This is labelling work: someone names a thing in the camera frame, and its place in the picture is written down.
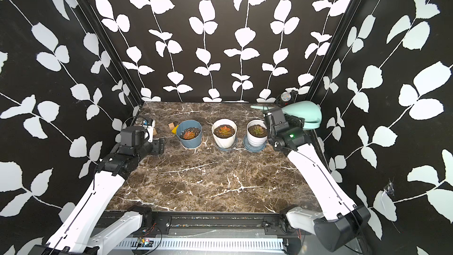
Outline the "cream ribbed plant pot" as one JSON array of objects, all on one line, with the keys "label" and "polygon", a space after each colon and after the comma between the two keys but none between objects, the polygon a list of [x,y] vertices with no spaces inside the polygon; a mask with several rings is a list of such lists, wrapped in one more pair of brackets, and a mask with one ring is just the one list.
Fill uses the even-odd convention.
[{"label": "cream ribbed plant pot", "polygon": [[[235,129],[235,134],[232,137],[226,138],[226,139],[218,138],[217,136],[214,135],[214,130],[220,125],[231,125]],[[231,145],[233,145],[235,142],[236,133],[237,133],[237,125],[230,119],[219,119],[216,122],[214,122],[214,124],[212,125],[212,128],[211,128],[211,131],[214,136],[215,143],[222,148],[227,148],[227,147],[230,147]]]}]

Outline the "blue ribbed plant pot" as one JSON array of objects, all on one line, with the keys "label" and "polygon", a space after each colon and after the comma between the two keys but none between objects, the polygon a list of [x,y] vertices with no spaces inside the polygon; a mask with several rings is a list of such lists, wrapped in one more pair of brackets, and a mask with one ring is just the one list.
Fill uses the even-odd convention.
[{"label": "blue ribbed plant pot", "polygon": [[187,149],[196,149],[202,143],[202,126],[198,121],[185,120],[176,129],[176,136]]}]

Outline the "yellow wooden block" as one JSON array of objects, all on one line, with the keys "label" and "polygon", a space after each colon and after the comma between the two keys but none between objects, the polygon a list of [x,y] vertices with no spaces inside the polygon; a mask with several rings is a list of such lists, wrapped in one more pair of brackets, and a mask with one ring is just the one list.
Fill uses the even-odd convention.
[{"label": "yellow wooden block", "polygon": [[172,129],[172,133],[173,133],[174,135],[176,134],[176,131],[177,131],[178,126],[179,126],[179,125],[177,125],[176,127],[174,127],[174,128]]}]

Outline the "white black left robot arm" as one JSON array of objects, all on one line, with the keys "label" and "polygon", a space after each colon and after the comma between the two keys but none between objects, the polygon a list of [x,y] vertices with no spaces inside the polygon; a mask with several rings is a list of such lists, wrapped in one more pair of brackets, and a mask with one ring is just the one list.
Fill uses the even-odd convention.
[{"label": "white black left robot arm", "polygon": [[34,245],[31,255],[106,255],[130,234],[148,235],[155,228],[151,208],[132,207],[97,234],[96,224],[108,203],[131,173],[148,155],[164,151],[162,139],[153,140],[155,122],[128,126],[120,132],[120,142],[96,166],[92,183],[62,226],[47,243]]}]

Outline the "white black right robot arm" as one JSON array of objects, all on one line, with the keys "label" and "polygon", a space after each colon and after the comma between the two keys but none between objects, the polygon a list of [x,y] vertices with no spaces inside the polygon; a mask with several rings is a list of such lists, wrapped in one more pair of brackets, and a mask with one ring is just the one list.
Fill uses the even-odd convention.
[{"label": "white black right robot arm", "polygon": [[282,152],[302,174],[321,207],[317,213],[301,207],[284,212],[292,229],[316,235],[323,247],[335,252],[361,234],[370,220],[364,205],[357,205],[323,165],[316,145],[303,130],[301,118],[284,114],[281,108],[263,111],[268,142]]}]

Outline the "blue saucer under white pot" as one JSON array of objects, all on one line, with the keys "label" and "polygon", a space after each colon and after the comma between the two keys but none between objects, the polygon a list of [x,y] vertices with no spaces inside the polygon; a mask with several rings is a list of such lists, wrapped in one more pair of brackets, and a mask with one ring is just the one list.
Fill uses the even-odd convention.
[{"label": "blue saucer under white pot", "polygon": [[243,139],[243,144],[244,144],[245,149],[248,152],[253,152],[253,153],[261,152],[265,148],[266,143],[267,143],[267,137],[257,138],[257,137],[247,134],[247,135],[245,135],[245,137]]}]

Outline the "red green succulent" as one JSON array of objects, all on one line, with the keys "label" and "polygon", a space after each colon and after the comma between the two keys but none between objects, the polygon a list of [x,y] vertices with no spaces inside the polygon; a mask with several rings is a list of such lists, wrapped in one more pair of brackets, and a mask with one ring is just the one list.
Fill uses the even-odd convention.
[{"label": "red green succulent", "polygon": [[231,125],[220,125],[214,130],[214,135],[221,139],[230,138],[235,134],[235,129]]}]

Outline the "white ringed plant pot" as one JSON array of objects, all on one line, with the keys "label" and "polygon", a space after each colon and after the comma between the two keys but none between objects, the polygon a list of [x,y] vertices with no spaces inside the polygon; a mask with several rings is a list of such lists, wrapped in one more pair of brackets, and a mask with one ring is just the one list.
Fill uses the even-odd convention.
[{"label": "white ringed plant pot", "polygon": [[268,131],[263,120],[252,120],[247,125],[248,142],[253,147],[260,147],[267,142]]}]

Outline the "black front mounting rail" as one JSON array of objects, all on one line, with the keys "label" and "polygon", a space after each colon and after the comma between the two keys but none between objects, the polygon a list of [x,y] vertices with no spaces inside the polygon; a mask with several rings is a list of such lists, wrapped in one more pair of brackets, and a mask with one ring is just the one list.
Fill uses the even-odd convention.
[{"label": "black front mounting rail", "polygon": [[152,211],[149,220],[150,223],[145,223],[139,231],[168,235],[171,229],[258,229],[266,235],[280,237],[311,235],[309,231],[290,227],[284,217],[278,213]]}]

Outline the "orange red succulent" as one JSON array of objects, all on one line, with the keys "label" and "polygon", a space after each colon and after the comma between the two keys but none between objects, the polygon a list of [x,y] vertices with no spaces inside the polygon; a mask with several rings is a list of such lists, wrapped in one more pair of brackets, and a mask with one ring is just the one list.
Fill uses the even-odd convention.
[{"label": "orange red succulent", "polygon": [[199,131],[197,128],[195,128],[195,129],[188,128],[182,132],[180,138],[183,140],[191,140],[191,139],[196,138],[198,135],[199,135]]}]

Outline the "red microphone on tripod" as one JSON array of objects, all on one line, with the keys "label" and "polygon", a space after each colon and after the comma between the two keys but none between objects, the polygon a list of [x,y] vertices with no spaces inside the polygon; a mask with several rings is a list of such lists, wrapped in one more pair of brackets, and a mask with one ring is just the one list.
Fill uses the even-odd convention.
[{"label": "red microphone on tripod", "polygon": [[286,107],[296,102],[297,95],[297,90],[292,90],[291,92],[283,92],[281,95],[279,95],[276,102],[279,107]]}]

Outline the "mint green watering can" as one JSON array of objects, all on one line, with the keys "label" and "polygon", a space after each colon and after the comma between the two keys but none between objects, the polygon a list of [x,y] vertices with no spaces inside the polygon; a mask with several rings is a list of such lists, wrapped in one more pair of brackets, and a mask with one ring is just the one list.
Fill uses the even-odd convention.
[{"label": "mint green watering can", "polygon": [[320,127],[322,122],[321,109],[313,102],[296,102],[286,107],[250,106],[252,109],[264,111],[268,108],[281,108],[284,113],[304,118],[304,130],[314,130]]}]

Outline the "blue saucer under cream pot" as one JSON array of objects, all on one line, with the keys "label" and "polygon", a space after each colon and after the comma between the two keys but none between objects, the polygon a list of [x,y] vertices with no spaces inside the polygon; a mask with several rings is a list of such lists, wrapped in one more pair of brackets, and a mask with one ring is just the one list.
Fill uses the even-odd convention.
[{"label": "blue saucer under cream pot", "polygon": [[235,148],[236,148],[236,143],[234,143],[233,145],[231,145],[230,147],[227,147],[227,148],[222,148],[220,146],[218,146],[216,143],[215,143],[215,146],[217,149],[219,149],[220,151],[223,151],[223,152],[231,152],[233,151]]}]

